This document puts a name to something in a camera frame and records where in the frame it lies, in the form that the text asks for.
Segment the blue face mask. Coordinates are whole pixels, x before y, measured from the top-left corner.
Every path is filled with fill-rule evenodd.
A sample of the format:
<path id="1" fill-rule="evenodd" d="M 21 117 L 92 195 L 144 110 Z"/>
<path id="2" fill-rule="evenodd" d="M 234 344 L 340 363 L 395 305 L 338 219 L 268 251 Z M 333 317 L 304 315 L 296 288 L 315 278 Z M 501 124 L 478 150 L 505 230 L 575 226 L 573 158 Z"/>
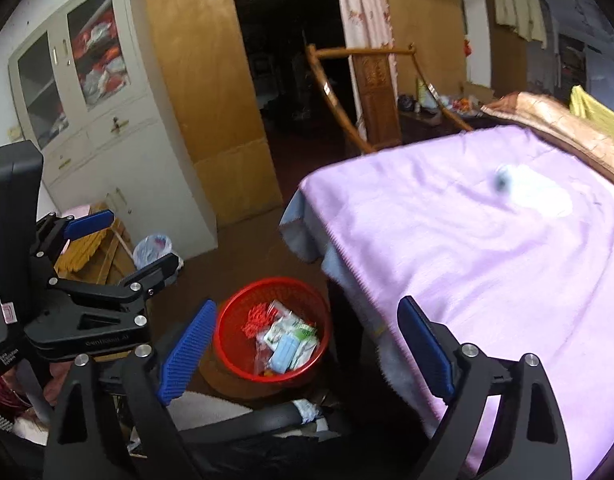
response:
<path id="1" fill-rule="evenodd" d="M 299 340 L 293 334 L 285 334 L 279 340 L 269 360 L 269 368 L 275 374 L 286 373 L 293 362 Z"/>

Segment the white plastic bag on floor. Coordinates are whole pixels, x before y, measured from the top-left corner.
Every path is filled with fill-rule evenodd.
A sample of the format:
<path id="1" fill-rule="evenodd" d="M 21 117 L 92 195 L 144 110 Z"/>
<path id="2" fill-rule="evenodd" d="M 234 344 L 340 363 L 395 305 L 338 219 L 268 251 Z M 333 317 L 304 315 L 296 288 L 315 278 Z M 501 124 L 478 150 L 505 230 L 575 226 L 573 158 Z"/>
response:
<path id="1" fill-rule="evenodd" d="M 167 235 L 156 233 L 150 234 L 136 244 L 136 247 L 133 248 L 132 259 L 136 268 L 140 270 L 169 254 L 178 258 L 178 270 L 181 270 L 185 263 L 173 250 L 173 242 Z"/>

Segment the red plastic waste basket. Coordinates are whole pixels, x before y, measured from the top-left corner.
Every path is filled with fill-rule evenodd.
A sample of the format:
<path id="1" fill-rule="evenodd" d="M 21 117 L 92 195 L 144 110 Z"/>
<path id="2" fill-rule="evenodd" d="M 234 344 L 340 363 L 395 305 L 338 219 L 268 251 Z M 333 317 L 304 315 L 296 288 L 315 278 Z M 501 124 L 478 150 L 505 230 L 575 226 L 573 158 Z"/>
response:
<path id="1" fill-rule="evenodd" d="M 249 312 L 258 306 L 269 306 L 279 300 L 316 329 L 319 347 L 310 360 L 297 370 L 285 374 L 255 372 L 254 338 L 245 335 Z M 310 382 L 328 349 L 332 335 L 330 307 L 313 286 L 296 278 L 275 276 L 252 282 L 236 292 L 218 314 L 214 348 L 222 364 L 234 375 L 257 385 L 279 388 L 298 387 Z"/>

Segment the green white snack packet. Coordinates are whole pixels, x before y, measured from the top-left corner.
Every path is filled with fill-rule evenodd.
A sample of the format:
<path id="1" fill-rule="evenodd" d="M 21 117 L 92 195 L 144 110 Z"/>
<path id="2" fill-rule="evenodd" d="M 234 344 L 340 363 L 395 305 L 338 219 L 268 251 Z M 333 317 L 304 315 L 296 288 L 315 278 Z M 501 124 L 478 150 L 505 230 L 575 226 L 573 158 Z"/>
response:
<path id="1" fill-rule="evenodd" d="M 315 326 L 293 313 L 281 315 L 264 333 L 271 350 L 268 368 L 275 374 L 293 372 L 306 365 L 320 344 Z"/>

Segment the grey glass door cabinet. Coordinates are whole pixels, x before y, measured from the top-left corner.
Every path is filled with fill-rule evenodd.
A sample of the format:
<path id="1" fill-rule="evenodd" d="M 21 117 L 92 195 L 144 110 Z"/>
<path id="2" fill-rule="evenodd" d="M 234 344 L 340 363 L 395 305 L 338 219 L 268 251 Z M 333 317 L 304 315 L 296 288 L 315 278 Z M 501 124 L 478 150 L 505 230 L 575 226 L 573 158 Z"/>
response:
<path id="1" fill-rule="evenodd" d="M 103 203 L 133 243 L 165 234 L 182 259 L 218 245 L 182 139 L 145 0 L 69 0 L 8 62 L 24 137 L 59 211 Z"/>

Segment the yellow cloth covered chair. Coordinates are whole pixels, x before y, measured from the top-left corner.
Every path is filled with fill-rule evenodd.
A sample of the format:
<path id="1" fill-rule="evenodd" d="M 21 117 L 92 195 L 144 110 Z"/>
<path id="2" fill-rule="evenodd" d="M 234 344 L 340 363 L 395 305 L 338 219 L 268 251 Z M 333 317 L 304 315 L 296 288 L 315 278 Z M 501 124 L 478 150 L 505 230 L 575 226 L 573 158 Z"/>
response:
<path id="1" fill-rule="evenodd" d="M 614 139 L 614 111 L 597 101 L 579 84 L 574 86 L 570 93 L 570 112 L 592 122 Z"/>

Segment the brown gold pillow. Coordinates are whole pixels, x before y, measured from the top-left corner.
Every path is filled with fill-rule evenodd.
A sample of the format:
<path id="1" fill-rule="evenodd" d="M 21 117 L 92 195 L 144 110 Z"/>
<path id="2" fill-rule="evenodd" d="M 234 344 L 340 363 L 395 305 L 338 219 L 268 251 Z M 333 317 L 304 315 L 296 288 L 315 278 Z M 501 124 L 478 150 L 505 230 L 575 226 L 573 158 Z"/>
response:
<path id="1" fill-rule="evenodd" d="M 481 107 L 484 114 L 532 129 L 614 185 L 614 139 L 552 96 L 514 92 Z"/>

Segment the pink floral curtain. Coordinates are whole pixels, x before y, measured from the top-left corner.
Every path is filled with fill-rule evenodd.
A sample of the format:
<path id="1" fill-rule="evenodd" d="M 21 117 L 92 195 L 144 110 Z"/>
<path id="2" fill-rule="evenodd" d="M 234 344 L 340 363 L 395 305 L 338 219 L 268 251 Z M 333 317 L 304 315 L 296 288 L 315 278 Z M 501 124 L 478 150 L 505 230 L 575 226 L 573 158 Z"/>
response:
<path id="1" fill-rule="evenodd" d="M 339 0 L 345 46 L 394 48 L 388 0 Z"/>

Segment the red foam fruit net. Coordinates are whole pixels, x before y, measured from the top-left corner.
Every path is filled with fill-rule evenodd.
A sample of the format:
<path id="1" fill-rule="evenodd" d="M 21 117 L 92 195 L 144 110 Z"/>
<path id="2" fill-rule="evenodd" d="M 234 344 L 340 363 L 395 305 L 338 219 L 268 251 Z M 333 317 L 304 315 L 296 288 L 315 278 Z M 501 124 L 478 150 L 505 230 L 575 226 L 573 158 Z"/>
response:
<path id="1" fill-rule="evenodd" d="M 255 338 L 259 333 L 267 330 L 275 322 L 279 311 L 272 304 L 257 304 L 247 312 L 246 322 L 242 332 L 247 339 Z"/>

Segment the hanging beige jacket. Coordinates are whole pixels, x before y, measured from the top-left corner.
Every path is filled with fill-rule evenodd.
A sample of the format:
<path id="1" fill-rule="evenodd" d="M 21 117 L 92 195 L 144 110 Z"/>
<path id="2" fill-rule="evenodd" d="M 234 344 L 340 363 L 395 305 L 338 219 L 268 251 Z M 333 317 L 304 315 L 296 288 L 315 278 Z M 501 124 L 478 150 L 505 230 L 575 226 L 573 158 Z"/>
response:
<path id="1" fill-rule="evenodd" d="M 547 32 L 539 0 L 495 0 L 498 25 L 507 26 L 527 42 L 537 41 L 546 50 Z"/>

